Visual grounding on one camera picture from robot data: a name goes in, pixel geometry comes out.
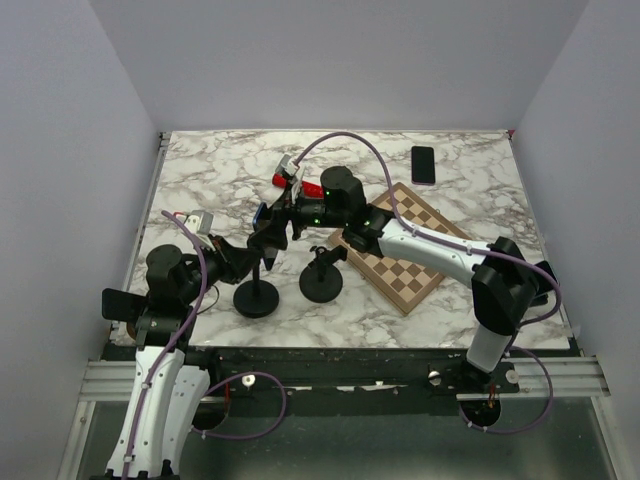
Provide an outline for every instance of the red object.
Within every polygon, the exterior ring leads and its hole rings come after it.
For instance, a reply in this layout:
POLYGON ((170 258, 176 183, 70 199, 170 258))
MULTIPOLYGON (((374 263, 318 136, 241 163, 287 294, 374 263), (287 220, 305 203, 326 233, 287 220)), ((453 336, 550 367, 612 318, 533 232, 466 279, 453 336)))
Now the red object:
POLYGON ((224 386, 224 411, 229 411, 229 405, 231 404, 231 386, 227 383, 224 386))
MULTIPOLYGON (((282 175, 276 173, 273 175, 271 179, 271 183, 273 183, 276 187, 284 188, 287 184, 287 181, 284 179, 282 175)), ((324 192, 322 191, 322 187, 320 185, 316 185, 315 183, 309 183, 302 181, 302 191, 307 197, 313 198, 323 198, 324 192)))

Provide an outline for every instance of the white marble surface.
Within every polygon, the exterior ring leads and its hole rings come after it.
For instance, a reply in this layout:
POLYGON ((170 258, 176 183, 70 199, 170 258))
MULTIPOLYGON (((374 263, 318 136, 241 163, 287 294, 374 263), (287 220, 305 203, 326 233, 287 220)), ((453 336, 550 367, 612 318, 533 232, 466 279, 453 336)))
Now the white marble surface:
MULTIPOLYGON (((162 209, 214 212, 212 231, 244 245, 261 201, 273 202, 280 190, 271 176, 283 154, 295 156, 320 131, 175 132, 146 226, 131 290, 146 291, 144 258, 163 243, 191 251, 188 241, 160 215, 162 209)), ((472 238, 515 239, 526 258, 542 259, 534 223, 506 135, 503 133, 363 132, 383 154, 394 182, 411 186, 472 238), (437 184, 411 185, 409 151, 413 145, 436 152, 437 184)), ((309 181, 322 170, 346 165, 363 182, 367 198, 385 188, 380 165, 366 147, 336 138, 305 160, 309 181)), ((468 347, 477 322, 471 292, 445 279, 413 312, 403 317, 348 264, 338 265, 345 287, 325 305, 306 300, 298 289, 301 268, 312 259, 309 248, 325 244, 331 230, 308 229, 289 242, 274 269, 264 273, 280 291, 275 313, 247 319, 233 308, 235 286, 219 284, 221 298, 198 317, 192 345, 288 347, 468 347)), ((212 292, 204 302, 215 298, 212 292)), ((567 348, 567 330, 559 316, 527 327, 517 344, 567 348)))

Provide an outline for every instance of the robotic arm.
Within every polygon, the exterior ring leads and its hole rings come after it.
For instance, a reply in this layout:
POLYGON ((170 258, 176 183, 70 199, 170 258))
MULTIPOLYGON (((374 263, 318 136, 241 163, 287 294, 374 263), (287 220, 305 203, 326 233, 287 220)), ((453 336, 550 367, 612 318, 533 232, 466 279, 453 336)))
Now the robotic arm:
MULTIPOLYGON (((551 287, 525 267, 472 253, 472 249, 488 249, 524 259, 517 245, 504 237, 488 245, 464 240, 405 220, 413 227, 408 231, 392 212, 367 204, 362 183, 346 167, 331 167, 322 173, 322 199, 301 193, 298 187, 301 177, 289 176, 281 197, 271 207, 261 205, 254 219, 256 231, 248 244, 263 251, 286 250, 285 229, 289 222, 294 240, 307 227, 339 227, 343 228, 344 240, 359 252, 408 260, 456 279, 471 288, 474 312, 480 323, 467 352, 465 368, 477 378, 488 379, 529 306, 543 298, 551 287), (459 245, 462 251, 429 242, 415 234, 420 231, 459 245)), ((538 266, 548 270, 547 265, 538 266)))
MULTIPOLYGON (((212 215, 196 211, 184 224, 202 244, 207 290, 216 282, 240 282, 260 262, 260 252, 237 248, 209 235, 212 215)), ((193 323, 166 351, 170 339, 192 315, 202 285, 196 255, 174 245, 162 245, 147 256, 146 296, 106 289, 102 315, 124 321, 136 331, 136 376, 125 421, 104 476, 113 478, 178 479, 180 455, 191 419, 209 388, 207 365, 186 364, 193 323)))

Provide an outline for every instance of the round black base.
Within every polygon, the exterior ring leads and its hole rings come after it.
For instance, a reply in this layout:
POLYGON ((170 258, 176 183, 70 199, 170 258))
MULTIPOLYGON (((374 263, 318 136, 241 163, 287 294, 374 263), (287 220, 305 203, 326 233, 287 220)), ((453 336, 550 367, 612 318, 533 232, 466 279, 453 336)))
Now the round black base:
POLYGON ((238 313, 247 318, 262 318, 278 308, 280 295, 278 289, 264 280, 260 282, 260 293, 254 295, 253 281, 244 282, 233 294, 233 306, 238 313))
POLYGON ((342 274, 333 265, 327 266, 324 281, 318 280, 318 270, 306 267, 300 274, 300 291, 315 303, 327 303, 340 295, 342 291, 342 274))
POLYGON ((493 407, 489 407, 486 400, 460 402, 460 407, 467 418, 479 427, 490 427, 496 423, 502 411, 498 400, 493 401, 493 407))

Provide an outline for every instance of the chessboard square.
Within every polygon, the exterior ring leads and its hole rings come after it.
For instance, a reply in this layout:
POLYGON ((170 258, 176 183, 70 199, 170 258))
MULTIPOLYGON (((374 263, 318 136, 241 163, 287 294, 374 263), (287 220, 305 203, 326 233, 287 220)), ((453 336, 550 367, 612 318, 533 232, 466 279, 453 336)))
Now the chessboard square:
POLYGON ((400 265, 400 263, 396 263, 395 265, 393 265, 391 267, 391 271, 395 274, 395 275, 400 275, 402 272, 404 272, 404 268, 402 267, 402 265, 400 265))
POLYGON ((398 202, 401 202, 402 200, 407 198, 407 192, 405 192, 401 188, 394 188, 393 189, 393 196, 398 202))
POLYGON ((389 203, 389 196, 385 195, 384 198, 379 198, 372 202, 376 207, 385 208, 389 203))
POLYGON ((410 222, 415 222, 416 220, 416 215, 411 210, 405 210, 402 212, 402 216, 410 222))
POLYGON ((435 230, 436 227, 442 225, 436 218, 431 217, 429 220, 427 220, 427 223, 425 226, 435 230))
POLYGON ((431 215, 430 215, 429 213, 427 213, 427 212, 425 212, 425 211, 423 210, 422 212, 420 212, 420 213, 418 214, 418 218, 419 218, 423 223, 426 223, 426 222, 431 218, 431 215))
POLYGON ((413 280, 413 275, 411 275, 409 272, 403 270, 403 272, 398 275, 398 278, 400 280, 402 280, 404 282, 404 284, 408 284, 409 282, 411 282, 411 280, 413 280))
POLYGON ((423 286, 424 285, 417 280, 411 280, 407 285, 407 287, 409 287, 413 293, 418 293, 420 290, 422 290, 423 286))
POLYGON ((411 205, 411 207, 409 207, 409 210, 411 210, 413 213, 415 213, 417 215, 420 212, 423 212, 424 208, 422 207, 422 205, 420 205, 418 203, 414 203, 413 205, 411 205))
POLYGON ((411 302, 416 297, 416 294, 406 286, 398 292, 398 295, 407 303, 411 302))
POLYGON ((409 272, 413 277, 417 277, 418 274, 422 272, 422 268, 417 266, 415 263, 412 263, 407 267, 407 272, 409 272))
POLYGON ((376 257, 375 255, 367 254, 366 257, 363 257, 363 260, 364 260, 364 263, 369 265, 371 268, 375 267, 377 264, 380 263, 380 259, 378 257, 376 257))
POLYGON ((416 275, 416 280, 418 280, 420 283, 429 283, 431 279, 436 275, 438 275, 438 272, 432 270, 431 268, 427 268, 424 272, 420 272, 418 275, 416 275))
POLYGON ((399 278, 396 278, 393 282, 391 282, 391 288, 393 288, 396 292, 399 292, 404 288, 404 282, 399 278))
POLYGON ((389 268, 382 262, 378 262, 374 267, 373 267, 373 271, 376 272, 378 275, 382 276, 384 275, 384 273, 389 270, 389 268))
POLYGON ((393 272, 391 272, 391 270, 387 270, 386 272, 384 272, 382 275, 380 275, 380 278, 385 282, 385 283, 392 283, 394 280, 397 280, 398 277, 396 277, 394 275, 393 272))

